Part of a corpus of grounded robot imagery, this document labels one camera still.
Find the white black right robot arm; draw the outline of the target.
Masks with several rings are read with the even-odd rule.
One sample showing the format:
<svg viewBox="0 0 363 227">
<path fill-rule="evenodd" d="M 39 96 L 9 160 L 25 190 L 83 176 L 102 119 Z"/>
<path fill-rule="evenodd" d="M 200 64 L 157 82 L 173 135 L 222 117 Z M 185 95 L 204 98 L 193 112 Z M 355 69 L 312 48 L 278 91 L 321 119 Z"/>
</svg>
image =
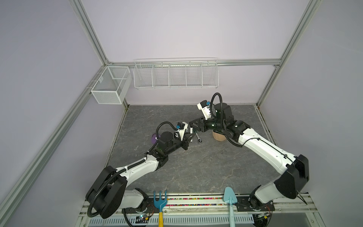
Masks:
<svg viewBox="0 0 363 227">
<path fill-rule="evenodd" d="M 309 160 L 304 155 L 289 153 L 259 135 L 250 125 L 236 120 L 231 107 L 223 102 L 220 93 L 211 100 L 197 104 L 203 116 L 190 122 L 194 131 L 212 130 L 226 137 L 234 146 L 247 147 L 267 161 L 279 177 L 256 187 L 249 195 L 249 206 L 261 210 L 267 203 L 278 198 L 295 199 L 309 182 Z"/>
</svg>

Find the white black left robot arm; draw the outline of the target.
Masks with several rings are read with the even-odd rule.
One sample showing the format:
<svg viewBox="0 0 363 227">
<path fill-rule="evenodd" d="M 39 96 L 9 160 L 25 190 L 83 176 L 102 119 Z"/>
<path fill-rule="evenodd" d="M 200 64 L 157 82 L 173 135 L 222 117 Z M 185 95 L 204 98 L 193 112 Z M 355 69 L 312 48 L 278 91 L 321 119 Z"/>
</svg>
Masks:
<svg viewBox="0 0 363 227">
<path fill-rule="evenodd" d="M 86 200 L 89 202 L 88 217 L 99 215 L 106 219 L 118 209 L 145 208 L 148 196 L 139 188 L 127 188 L 139 178 L 163 167 L 172 152 L 179 148 L 187 150 L 195 136 L 193 129 L 186 122 L 179 122 L 172 126 L 172 129 L 172 132 L 156 131 L 156 142 L 142 159 L 122 167 L 107 166 L 102 170 L 86 194 Z"/>
</svg>

